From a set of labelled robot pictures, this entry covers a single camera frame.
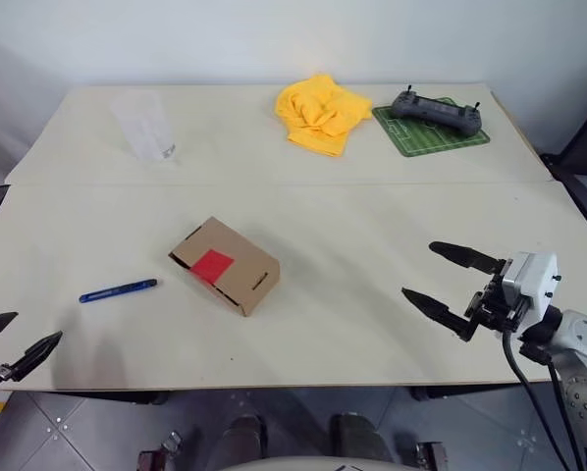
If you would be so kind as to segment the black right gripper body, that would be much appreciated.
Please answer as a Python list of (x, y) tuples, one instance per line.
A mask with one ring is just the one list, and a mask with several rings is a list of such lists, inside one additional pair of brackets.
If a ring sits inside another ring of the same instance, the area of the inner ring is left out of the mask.
[(501, 334), (515, 333), (526, 315), (527, 297), (514, 294), (511, 301), (507, 300), (500, 267), (491, 270), (476, 267), (476, 270), (491, 275), (492, 279), (469, 302), (464, 313), (468, 324), (463, 337), (471, 339), (479, 326)]

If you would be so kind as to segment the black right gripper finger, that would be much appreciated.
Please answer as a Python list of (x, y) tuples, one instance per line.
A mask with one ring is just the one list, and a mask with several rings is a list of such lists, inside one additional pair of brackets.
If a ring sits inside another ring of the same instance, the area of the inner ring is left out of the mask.
[(455, 265), (473, 268), (487, 275), (498, 275), (506, 264), (505, 259), (496, 259), (471, 247), (433, 241), (429, 249)]
[(462, 340), (470, 340), (472, 338), (474, 330), (470, 323), (453, 314), (446, 304), (409, 288), (402, 288), (401, 293), (415, 308), (430, 320), (453, 331)]

